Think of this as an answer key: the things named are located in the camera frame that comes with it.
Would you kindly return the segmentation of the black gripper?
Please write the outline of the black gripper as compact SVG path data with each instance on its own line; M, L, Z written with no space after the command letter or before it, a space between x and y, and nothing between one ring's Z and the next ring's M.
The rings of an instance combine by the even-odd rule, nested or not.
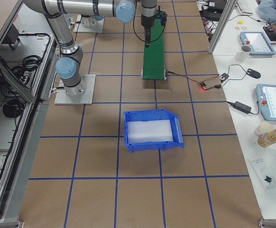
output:
M151 28L154 26L156 18L157 18L157 13L155 13L151 17L141 14L141 25L144 27L144 38L145 38L144 43L146 48L150 46Z

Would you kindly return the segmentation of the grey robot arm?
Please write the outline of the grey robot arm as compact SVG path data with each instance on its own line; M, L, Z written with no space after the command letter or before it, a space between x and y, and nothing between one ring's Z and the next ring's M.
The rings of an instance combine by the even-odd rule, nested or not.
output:
M74 41L65 14L80 14L93 18L116 17L123 23L134 19L135 0L25 0L31 10L45 16L60 48L61 59L56 72L64 84L68 96L82 95L86 91L83 77L79 74L82 48Z

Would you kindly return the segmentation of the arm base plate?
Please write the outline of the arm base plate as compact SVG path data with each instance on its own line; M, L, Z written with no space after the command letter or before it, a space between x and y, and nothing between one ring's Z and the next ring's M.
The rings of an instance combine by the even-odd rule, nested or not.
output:
M81 75L80 83L75 87L64 86L60 79L59 89L56 91L56 105L91 105L95 88L96 75Z
M104 17L78 15L74 26L77 33L102 33L104 27Z

